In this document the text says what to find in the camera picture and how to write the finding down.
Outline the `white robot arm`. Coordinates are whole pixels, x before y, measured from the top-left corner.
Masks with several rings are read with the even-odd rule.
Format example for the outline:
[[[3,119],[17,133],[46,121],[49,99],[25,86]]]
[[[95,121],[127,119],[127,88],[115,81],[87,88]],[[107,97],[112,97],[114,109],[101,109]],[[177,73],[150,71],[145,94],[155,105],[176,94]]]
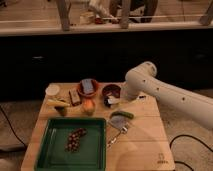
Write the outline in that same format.
[[[130,69],[125,75],[121,97],[134,100],[144,92],[183,111],[200,125],[213,131],[213,98],[162,82],[155,78],[156,74],[157,68],[150,61]]]

